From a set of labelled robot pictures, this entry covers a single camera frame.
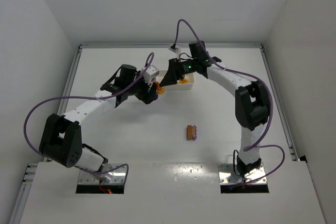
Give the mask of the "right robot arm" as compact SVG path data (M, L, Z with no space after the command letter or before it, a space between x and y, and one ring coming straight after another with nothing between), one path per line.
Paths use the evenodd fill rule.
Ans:
M219 65L221 60L209 56L203 41L194 41L188 46L190 59L182 60L180 56L170 59L160 85L172 86L186 74L197 72L235 98L235 117L241 126L241 140L234 170L238 176L244 177L261 166L259 144L269 129L268 121L273 112L269 89L258 78L250 81L246 74Z

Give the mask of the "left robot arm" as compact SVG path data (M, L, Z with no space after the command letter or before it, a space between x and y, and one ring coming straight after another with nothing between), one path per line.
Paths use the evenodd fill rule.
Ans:
M159 96L155 81L158 74L155 66L147 65L138 71L132 65L123 64L92 99L62 115L52 114L47 118L39 151L67 168L75 166L93 174L102 173L108 160L83 144L82 130L129 96L145 104L155 101Z

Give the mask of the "brown lego brick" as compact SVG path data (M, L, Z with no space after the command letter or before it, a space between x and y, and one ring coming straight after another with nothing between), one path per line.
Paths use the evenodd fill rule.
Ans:
M186 128L186 139L188 141L193 139L193 126L192 125L188 125Z

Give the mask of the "purple crown lego brick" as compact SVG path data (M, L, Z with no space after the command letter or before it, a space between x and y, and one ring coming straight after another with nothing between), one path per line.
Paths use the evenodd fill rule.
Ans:
M196 140L197 139L197 127L193 125L191 127L191 140Z

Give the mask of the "yellow oval orange-pattern lego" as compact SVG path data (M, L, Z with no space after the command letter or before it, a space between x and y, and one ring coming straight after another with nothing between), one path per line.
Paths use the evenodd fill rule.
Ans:
M155 82L155 84L156 84L156 93L159 95L163 94L165 92L165 88L160 86L160 83L158 82Z

